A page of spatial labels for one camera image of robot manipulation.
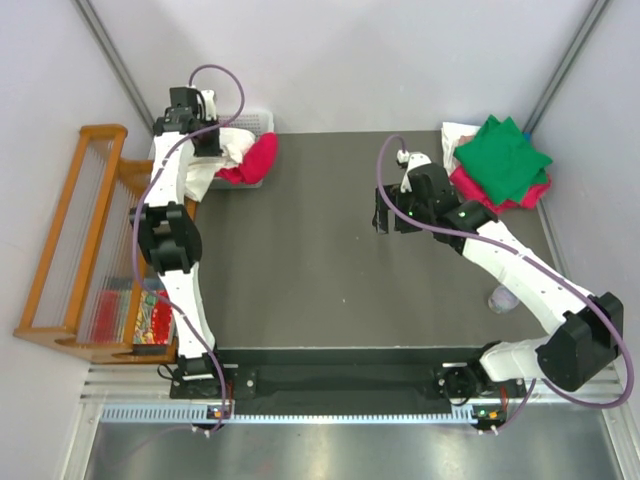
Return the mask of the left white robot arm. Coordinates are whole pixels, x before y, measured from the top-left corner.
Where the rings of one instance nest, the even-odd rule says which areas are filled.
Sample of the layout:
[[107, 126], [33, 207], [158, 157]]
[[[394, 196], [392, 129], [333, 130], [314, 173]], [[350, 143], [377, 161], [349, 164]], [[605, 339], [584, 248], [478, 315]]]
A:
[[220, 151], [214, 94], [194, 86], [172, 87], [170, 105], [153, 125], [151, 180], [129, 214], [137, 245], [158, 276], [178, 334], [176, 380], [205, 396], [226, 387], [227, 374], [214, 351], [199, 287], [200, 233], [185, 205], [188, 167], [200, 156]]

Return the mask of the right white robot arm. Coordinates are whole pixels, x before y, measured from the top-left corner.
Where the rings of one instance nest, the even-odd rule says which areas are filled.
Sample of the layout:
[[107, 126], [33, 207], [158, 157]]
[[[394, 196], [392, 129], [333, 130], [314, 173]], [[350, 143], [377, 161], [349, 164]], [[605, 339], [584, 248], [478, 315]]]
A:
[[545, 334], [519, 342], [485, 346], [466, 380], [487, 396], [503, 381], [541, 379], [563, 393], [576, 392], [604, 368], [627, 354], [623, 348], [624, 308], [610, 292], [596, 296], [539, 259], [506, 224], [477, 201], [462, 202], [446, 170], [419, 152], [401, 151], [401, 182], [376, 187], [374, 228], [426, 230], [480, 267], [533, 314]]

